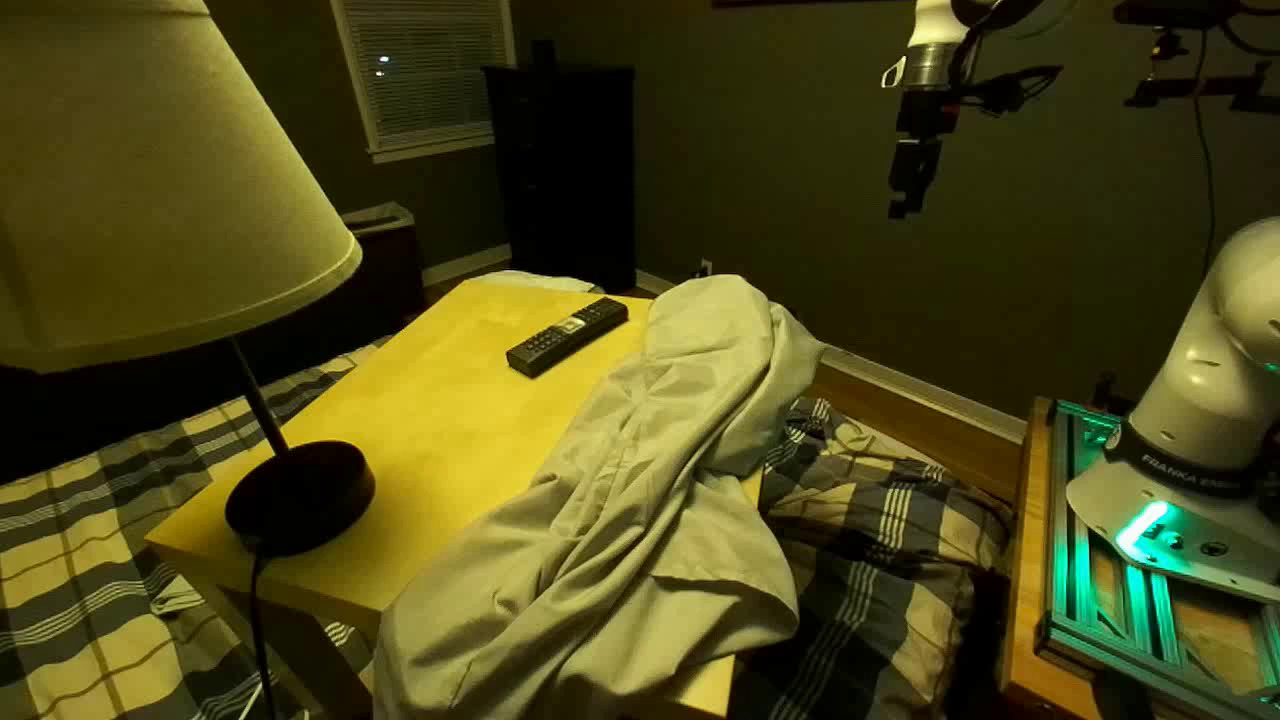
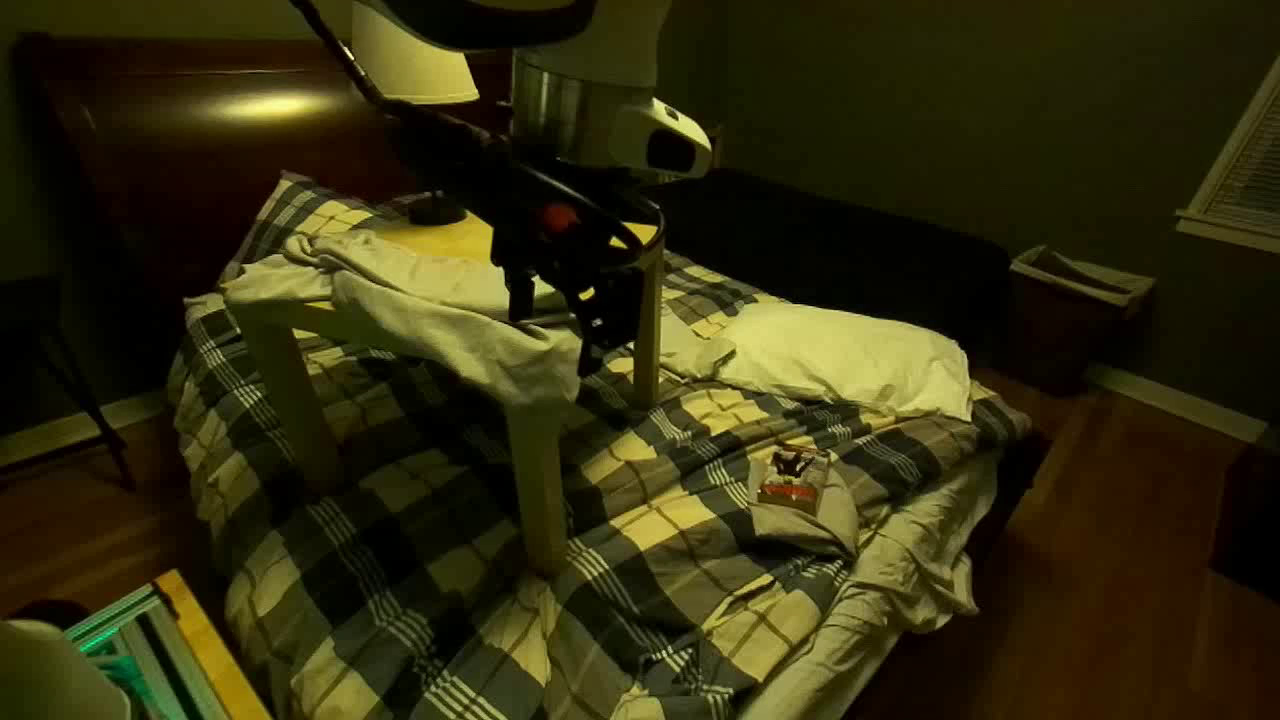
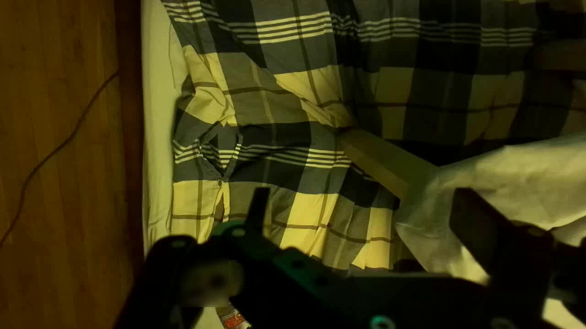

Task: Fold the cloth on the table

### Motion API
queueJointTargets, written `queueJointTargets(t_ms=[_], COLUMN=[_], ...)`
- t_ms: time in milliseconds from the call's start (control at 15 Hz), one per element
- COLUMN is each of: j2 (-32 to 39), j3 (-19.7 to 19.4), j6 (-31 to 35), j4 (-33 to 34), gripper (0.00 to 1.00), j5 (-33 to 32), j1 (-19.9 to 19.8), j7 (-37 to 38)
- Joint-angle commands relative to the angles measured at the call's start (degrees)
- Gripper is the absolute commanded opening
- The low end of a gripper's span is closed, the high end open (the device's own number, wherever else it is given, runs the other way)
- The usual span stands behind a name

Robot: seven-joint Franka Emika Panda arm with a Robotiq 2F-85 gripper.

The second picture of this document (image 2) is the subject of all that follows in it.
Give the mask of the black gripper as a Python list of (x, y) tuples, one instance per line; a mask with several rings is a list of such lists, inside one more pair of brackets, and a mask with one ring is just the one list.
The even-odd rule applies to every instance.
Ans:
[(537, 312), (531, 282), (564, 297), (580, 322), (575, 374), (591, 376), (610, 352), (641, 338), (641, 238), (631, 219), (647, 215), (647, 201), (621, 174), (567, 174), (564, 179), (511, 164), (492, 177), (490, 212), (496, 223), (492, 266), (504, 271), (507, 316)]

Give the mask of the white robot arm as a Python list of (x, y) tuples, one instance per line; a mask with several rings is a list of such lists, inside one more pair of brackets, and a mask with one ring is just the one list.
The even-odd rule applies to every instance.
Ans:
[(492, 227), (507, 327), (540, 290), (575, 374), (643, 327), (652, 188), (717, 141), (657, 93), (673, 0), (353, 0), (343, 61), (400, 159)]

